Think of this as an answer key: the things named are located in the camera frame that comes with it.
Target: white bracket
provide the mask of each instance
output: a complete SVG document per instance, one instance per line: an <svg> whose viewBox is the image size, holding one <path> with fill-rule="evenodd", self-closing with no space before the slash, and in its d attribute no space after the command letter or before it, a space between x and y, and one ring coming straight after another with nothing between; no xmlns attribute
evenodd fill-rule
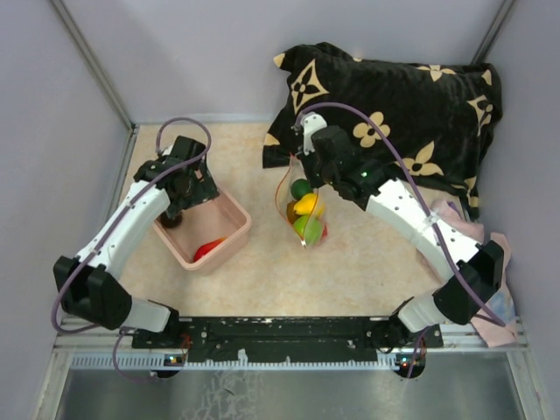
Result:
<svg viewBox="0 0 560 420"><path fill-rule="evenodd" d="M304 127L304 154L307 156L315 151L312 143L312 135L326 127L325 118L314 112L305 115L302 121Z"/></svg>
<svg viewBox="0 0 560 420"><path fill-rule="evenodd" d="M380 194L371 195L366 212L380 217L395 228L405 239L420 251L444 281L453 277L449 263L439 245L432 225L442 231L445 244L455 263L468 262L479 249L474 239L461 234L435 213L426 217L420 203L406 189L401 180L389 180L379 188Z"/></svg>

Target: gray wall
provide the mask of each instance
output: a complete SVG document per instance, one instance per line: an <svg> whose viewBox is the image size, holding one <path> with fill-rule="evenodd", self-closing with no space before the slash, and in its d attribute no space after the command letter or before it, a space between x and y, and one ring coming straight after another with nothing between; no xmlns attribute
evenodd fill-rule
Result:
<svg viewBox="0 0 560 420"><path fill-rule="evenodd" d="M518 312L560 415L560 2L519 2L489 61L504 119L480 175L486 224L507 234Z"/></svg>
<svg viewBox="0 0 560 420"><path fill-rule="evenodd" d="M32 415L53 263L102 222L126 129L45 0L0 2L0 418Z"/></svg>
<svg viewBox="0 0 560 420"><path fill-rule="evenodd" d="M66 0L137 122L263 119L287 95L272 57L330 41L357 56L464 63L501 0Z"/></svg>

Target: yellow fruit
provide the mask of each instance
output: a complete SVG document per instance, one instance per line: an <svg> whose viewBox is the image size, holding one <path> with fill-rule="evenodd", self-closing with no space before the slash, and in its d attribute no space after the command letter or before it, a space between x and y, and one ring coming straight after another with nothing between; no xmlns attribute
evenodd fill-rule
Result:
<svg viewBox="0 0 560 420"><path fill-rule="evenodd" d="M313 216L320 217L324 211L325 204L323 200L314 192L304 195L304 197L294 205L294 212L300 216L312 214Z"/></svg>

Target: black pillow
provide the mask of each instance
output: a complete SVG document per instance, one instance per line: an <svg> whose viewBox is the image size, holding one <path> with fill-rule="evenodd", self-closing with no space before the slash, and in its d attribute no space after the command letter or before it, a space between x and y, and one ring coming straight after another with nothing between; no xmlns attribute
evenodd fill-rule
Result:
<svg viewBox="0 0 560 420"><path fill-rule="evenodd" d="M490 64L440 66L355 58L321 43L297 45L274 61L290 72L290 95L269 128L262 166L289 163L303 142L291 127L296 115L318 102L343 102L369 115L393 143L420 186L458 195L472 218L479 216L476 178L501 119L501 82ZM403 178L381 138L357 115L317 110L363 151Z"/></svg>

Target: red pepper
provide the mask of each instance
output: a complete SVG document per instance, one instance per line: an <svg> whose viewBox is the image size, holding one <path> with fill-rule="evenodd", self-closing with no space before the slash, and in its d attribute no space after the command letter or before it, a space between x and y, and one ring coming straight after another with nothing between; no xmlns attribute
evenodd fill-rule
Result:
<svg viewBox="0 0 560 420"><path fill-rule="evenodd" d="M196 252L194 253L194 257L192 258L192 262L196 263L200 258L205 256L207 253L209 253L212 249L216 248L225 240L226 238L220 238L220 239L216 239L215 241L205 243L204 245L202 245L200 248L196 250Z"/></svg>

